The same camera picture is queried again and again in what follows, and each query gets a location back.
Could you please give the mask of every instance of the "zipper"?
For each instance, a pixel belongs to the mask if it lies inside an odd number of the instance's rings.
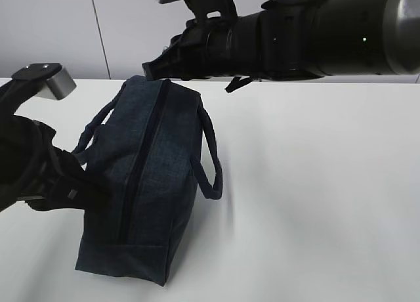
[[[165,80],[162,83],[159,95],[157,96],[155,106],[153,108],[152,114],[150,115],[150,119],[144,133],[144,139],[140,147],[140,152],[138,153],[133,170],[127,182],[127,189],[125,190],[125,198],[123,202],[121,225],[119,228],[119,242],[121,244],[127,243],[129,237],[129,229],[131,225],[131,217],[133,216],[133,206],[138,190],[138,183],[141,180],[150,149],[154,142],[156,131],[158,130],[159,123],[163,116],[165,102],[169,92],[169,84],[169,80]]]

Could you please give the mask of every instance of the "navy blue bag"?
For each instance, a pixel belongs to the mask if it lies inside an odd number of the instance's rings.
[[[200,163],[203,132],[213,186]],[[197,185],[208,199],[222,196],[215,132],[200,94],[169,80],[132,77],[88,124],[73,154],[113,192],[105,211],[85,212],[76,269],[164,286]]]

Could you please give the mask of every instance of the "white wall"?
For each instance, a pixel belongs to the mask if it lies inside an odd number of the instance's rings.
[[[77,84],[19,111],[67,150],[121,82]],[[420,300],[419,85],[183,84],[213,118],[225,189],[198,194],[167,287],[74,271],[81,211],[19,204],[0,213],[2,301]]]
[[[108,77],[91,0],[0,0],[0,30],[0,77],[36,62]]]

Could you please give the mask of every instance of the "bag handle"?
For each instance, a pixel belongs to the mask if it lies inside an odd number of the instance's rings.
[[[108,114],[117,106],[118,100],[124,88],[125,83],[121,87],[121,90],[119,90],[118,94],[114,97],[114,99],[99,111],[99,113],[86,126],[85,131],[81,134],[79,143],[72,152],[72,154],[75,154],[77,156],[79,161],[84,160],[83,156],[85,155],[84,152],[86,151],[87,145],[90,143],[93,136],[95,135],[96,129],[104,122],[106,116],[108,116]]]
[[[211,184],[209,183],[209,179],[205,174],[204,168],[201,165],[201,162],[197,159],[197,157],[191,157],[191,166],[204,197],[207,199],[219,200],[222,198],[223,193],[222,165],[219,160],[219,157],[217,156],[217,142],[215,130],[213,128],[211,118],[209,114],[205,111],[203,104],[200,104],[198,107],[198,117],[201,121],[204,135],[207,139],[207,144],[209,146],[211,159],[213,160],[213,165],[215,166],[216,170],[216,177],[213,186],[211,186]]]

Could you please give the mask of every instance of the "panel seam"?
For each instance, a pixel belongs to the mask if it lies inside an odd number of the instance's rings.
[[[105,64],[106,64],[106,71],[108,72],[108,78],[111,79],[110,65],[108,64],[108,57],[106,56],[105,45],[104,45],[104,40],[102,38],[102,32],[100,30],[99,18],[98,18],[98,13],[96,11],[95,0],[91,0],[91,1],[92,1],[92,6],[93,6],[94,17],[96,19],[96,25],[98,26],[98,33],[99,33],[100,44],[102,46],[102,52],[104,53]]]

